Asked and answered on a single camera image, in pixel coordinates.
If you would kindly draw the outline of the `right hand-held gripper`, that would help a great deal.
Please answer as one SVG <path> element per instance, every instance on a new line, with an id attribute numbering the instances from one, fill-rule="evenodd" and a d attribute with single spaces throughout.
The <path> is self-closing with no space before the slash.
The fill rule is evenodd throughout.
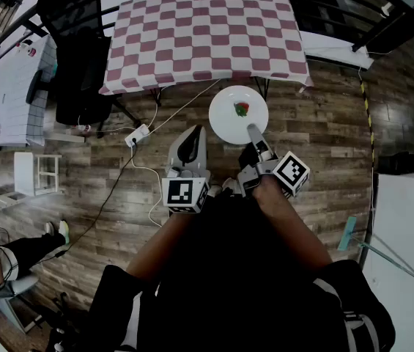
<path id="1" fill-rule="evenodd" d="M 247 132 L 259 162 L 248 164 L 237 175 L 241 195 L 251 196 L 261 177 L 270 175 L 275 177 L 285 197 L 295 197 L 308 180 L 310 169 L 291 151 L 278 158 L 255 124 L 248 125 Z"/>

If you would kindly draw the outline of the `black box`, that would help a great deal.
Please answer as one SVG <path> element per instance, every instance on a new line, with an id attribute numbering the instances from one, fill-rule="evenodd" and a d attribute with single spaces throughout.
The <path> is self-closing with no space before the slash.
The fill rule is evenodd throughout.
<path id="1" fill-rule="evenodd" d="M 414 173 L 414 154 L 400 152 L 394 155 L 380 156 L 377 171 L 384 175 L 406 175 Z"/>

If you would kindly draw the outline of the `white stool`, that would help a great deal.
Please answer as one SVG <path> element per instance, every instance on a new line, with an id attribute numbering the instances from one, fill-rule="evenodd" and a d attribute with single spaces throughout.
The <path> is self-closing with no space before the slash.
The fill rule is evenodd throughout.
<path id="1" fill-rule="evenodd" d="M 62 155 L 16 152 L 14 154 L 15 192 L 28 197 L 59 193 L 59 160 L 61 158 Z M 45 171 L 41 168 L 41 164 L 45 160 L 53 161 L 52 172 Z M 42 177 L 52 177 L 53 185 L 47 187 L 42 186 Z"/>

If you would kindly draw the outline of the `white platform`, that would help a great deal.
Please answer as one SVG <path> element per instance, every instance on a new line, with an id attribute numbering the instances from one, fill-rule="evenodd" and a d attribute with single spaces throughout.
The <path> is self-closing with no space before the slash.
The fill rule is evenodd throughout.
<path id="1" fill-rule="evenodd" d="M 351 42 L 305 31 L 300 31 L 300 36 L 304 54 L 309 60 L 361 70 L 368 70 L 374 61 L 365 47 L 353 51 Z"/>

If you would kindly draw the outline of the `white power strip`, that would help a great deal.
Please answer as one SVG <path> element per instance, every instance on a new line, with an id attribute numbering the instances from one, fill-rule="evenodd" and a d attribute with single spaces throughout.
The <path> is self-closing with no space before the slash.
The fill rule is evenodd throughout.
<path id="1" fill-rule="evenodd" d="M 125 143 L 128 147 L 134 148 L 140 144 L 144 138 L 147 138 L 150 134 L 150 130 L 146 124 L 140 125 L 132 133 L 125 137 Z"/>

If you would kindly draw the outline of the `red checkered tablecloth table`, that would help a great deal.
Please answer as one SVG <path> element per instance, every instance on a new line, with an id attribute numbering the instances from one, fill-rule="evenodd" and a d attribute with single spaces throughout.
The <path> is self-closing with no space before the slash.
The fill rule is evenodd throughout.
<path id="1" fill-rule="evenodd" d="M 312 83 L 289 0 L 128 0 L 100 93 L 255 76 Z"/>

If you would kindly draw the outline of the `white round plate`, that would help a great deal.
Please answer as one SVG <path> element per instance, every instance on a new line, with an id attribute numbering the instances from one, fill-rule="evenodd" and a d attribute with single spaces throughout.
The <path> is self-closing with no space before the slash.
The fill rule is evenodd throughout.
<path id="1" fill-rule="evenodd" d="M 246 117 L 237 116 L 234 104 L 249 104 Z M 209 121 L 215 134 L 230 144 L 248 144 L 251 139 L 247 127 L 255 124 L 264 133 L 269 120 L 269 111 L 264 98 L 254 89 L 246 86 L 230 86 L 222 89 L 209 108 Z"/>

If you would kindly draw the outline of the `white grid cloth table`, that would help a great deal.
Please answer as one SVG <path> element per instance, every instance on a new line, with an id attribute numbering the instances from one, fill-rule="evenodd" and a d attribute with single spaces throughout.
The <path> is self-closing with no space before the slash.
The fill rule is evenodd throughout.
<path id="1" fill-rule="evenodd" d="M 34 56 L 27 51 L 36 49 Z M 25 147 L 45 144 L 43 124 L 48 92 L 37 90 L 34 100 L 26 102 L 35 73 L 51 81 L 56 66 L 56 44 L 50 36 L 31 45 L 14 48 L 0 61 L 0 147 Z"/>

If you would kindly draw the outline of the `yellow black striped tape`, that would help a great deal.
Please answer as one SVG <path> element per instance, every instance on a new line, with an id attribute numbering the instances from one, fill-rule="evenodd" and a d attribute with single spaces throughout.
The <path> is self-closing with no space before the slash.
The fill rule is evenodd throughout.
<path id="1" fill-rule="evenodd" d="M 369 134 L 370 134 L 370 144 L 371 144 L 371 160 L 372 160 L 372 169 L 374 169 L 374 131 L 373 131 L 373 127 L 372 127 L 372 118 L 371 118 L 371 114 L 369 111 L 369 99 L 367 97 L 366 94 L 366 89 L 363 83 L 363 80 L 360 78 L 360 86 L 361 86 L 361 92 L 362 92 L 362 96 L 363 96 L 363 101 L 364 101 L 364 106 L 365 106 L 365 110 L 366 110 L 366 115 L 367 115 L 367 121 L 368 121 L 368 126 L 369 126 Z"/>

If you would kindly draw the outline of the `person's right forearm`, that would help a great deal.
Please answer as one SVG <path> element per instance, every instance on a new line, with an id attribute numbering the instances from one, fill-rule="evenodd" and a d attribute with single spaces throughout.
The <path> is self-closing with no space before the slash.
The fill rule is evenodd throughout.
<path id="1" fill-rule="evenodd" d="M 326 247 L 305 225 L 284 196 L 276 178 L 263 175 L 253 197 L 294 258 L 309 271 L 318 271 L 333 261 Z"/>

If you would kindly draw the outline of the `black office chair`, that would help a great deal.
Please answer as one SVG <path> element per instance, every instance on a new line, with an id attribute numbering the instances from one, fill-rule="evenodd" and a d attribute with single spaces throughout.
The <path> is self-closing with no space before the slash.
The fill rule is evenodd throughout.
<path id="1" fill-rule="evenodd" d="M 141 121 L 116 95 L 102 95 L 111 38 L 104 35 L 100 0 L 38 0 L 37 14 L 56 44 L 56 74 L 51 82 L 56 121 L 92 125 L 108 119 L 115 106 L 136 127 Z"/>

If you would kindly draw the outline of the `person's left forearm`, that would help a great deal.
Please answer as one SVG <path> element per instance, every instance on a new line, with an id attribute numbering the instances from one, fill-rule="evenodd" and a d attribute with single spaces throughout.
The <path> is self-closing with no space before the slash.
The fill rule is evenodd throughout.
<path id="1" fill-rule="evenodd" d="M 130 261 L 126 272 L 146 283 L 159 279 L 194 219 L 194 214 L 173 213 Z"/>

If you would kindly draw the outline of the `white counter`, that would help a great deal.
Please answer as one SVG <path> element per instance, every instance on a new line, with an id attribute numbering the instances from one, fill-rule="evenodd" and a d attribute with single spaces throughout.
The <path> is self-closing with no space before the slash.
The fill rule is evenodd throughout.
<path id="1" fill-rule="evenodd" d="M 414 174 L 379 176 L 372 246 L 414 270 Z M 414 352 L 414 278 L 374 252 L 363 273 L 392 318 L 391 351 Z"/>

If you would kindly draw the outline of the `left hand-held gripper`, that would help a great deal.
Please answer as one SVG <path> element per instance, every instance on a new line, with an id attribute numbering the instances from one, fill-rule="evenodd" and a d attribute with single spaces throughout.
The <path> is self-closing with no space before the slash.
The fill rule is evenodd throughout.
<path id="1" fill-rule="evenodd" d="M 206 167 L 206 130 L 194 125 L 169 148 L 169 165 L 162 179 L 163 205 L 172 213 L 200 213 L 210 190 Z"/>

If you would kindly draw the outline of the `person's black clothing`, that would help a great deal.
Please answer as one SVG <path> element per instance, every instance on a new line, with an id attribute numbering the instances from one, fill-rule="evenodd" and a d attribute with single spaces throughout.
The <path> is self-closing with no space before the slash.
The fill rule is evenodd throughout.
<path id="1" fill-rule="evenodd" d="M 107 265 L 70 352 L 391 352 L 354 260 L 309 271 L 252 197 L 206 201 L 159 279 Z"/>

